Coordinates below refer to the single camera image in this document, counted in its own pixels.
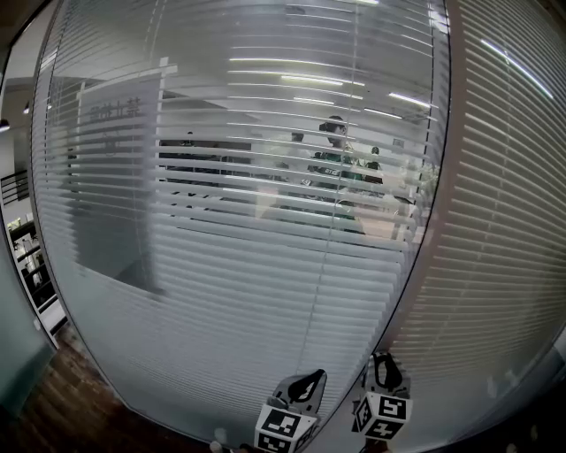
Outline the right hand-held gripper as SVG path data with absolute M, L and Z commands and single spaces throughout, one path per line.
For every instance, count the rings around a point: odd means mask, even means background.
M 354 410 L 352 431 L 366 438 L 391 441 L 409 422 L 412 401 L 392 395 L 409 395 L 409 377 L 388 352 L 373 353 L 364 372 L 367 393 Z

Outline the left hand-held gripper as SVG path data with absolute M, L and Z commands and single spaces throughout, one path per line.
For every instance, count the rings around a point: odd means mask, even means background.
M 268 402 L 256 421 L 254 446 L 264 452 L 299 452 L 318 428 L 318 414 L 327 382 L 323 369 L 283 379 L 272 396 L 294 403 Z

